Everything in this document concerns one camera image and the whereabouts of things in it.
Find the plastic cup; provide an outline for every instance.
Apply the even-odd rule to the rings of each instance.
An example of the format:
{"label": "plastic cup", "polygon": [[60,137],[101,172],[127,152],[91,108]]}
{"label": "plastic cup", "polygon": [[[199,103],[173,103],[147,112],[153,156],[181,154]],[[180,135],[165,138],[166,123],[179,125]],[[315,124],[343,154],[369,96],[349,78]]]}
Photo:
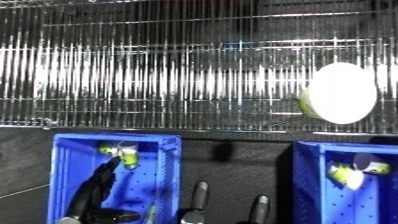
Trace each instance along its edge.
{"label": "plastic cup", "polygon": [[303,114],[335,124],[363,119],[376,102],[374,75],[350,63],[323,67],[299,96]]}
{"label": "plastic cup", "polygon": [[354,156],[354,167],[362,172],[387,175],[391,172],[390,164],[370,153],[357,153]]}
{"label": "plastic cup", "polygon": [[342,163],[329,163],[327,172],[330,178],[351,190],[358,189],[365,178],[365,175],[361,171],[354,170]]}

